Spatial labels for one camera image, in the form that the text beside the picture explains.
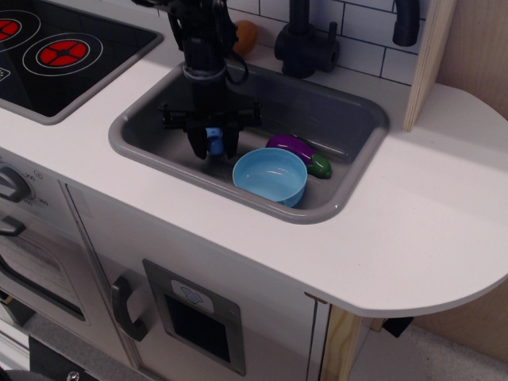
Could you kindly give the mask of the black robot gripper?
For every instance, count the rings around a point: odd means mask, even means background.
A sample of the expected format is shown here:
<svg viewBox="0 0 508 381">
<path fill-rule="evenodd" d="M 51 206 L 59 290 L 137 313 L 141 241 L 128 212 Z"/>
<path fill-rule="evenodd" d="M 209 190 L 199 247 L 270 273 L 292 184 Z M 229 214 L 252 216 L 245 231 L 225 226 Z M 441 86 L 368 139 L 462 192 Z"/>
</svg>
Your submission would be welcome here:
<svg viewBox="0 0 508 381">
<path fill-rule="evenodd" d="M 231 159 L 237 154 L 240 131 L 261 125 L 260 102 L 224 83 L 202 85 L 177 80 L 169 86 L 158 109 L 164 127 L 187 132 L 194 154 L 202 160 L 207 157 L 206 128 L 222 128 L 224 153 Z"/>
</svg>

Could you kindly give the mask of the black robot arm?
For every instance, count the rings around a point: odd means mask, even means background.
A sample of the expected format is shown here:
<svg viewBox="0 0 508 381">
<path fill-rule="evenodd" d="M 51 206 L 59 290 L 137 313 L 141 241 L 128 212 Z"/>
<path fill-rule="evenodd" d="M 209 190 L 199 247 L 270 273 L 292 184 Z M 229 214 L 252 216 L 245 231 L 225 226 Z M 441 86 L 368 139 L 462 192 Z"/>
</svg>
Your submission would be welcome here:
<svg viewBox="0 0 508 381">
<path fill-rule="evenodd" d="M 171 31 L 184 54 L 183 76 L 187 81 L 172 99 L 160 103 L 164 125 L 181 129 L 194 154 L 237 154 L 240 132 L 261 123 L 260 104 L 236 93 L 249 71 L 234 80 L 226 60 L 243 58 L 234 52 L 237 27 L 230 19 L 225 1 L 140 1 L 139 6 L 167 14 Z"/>
</svg>

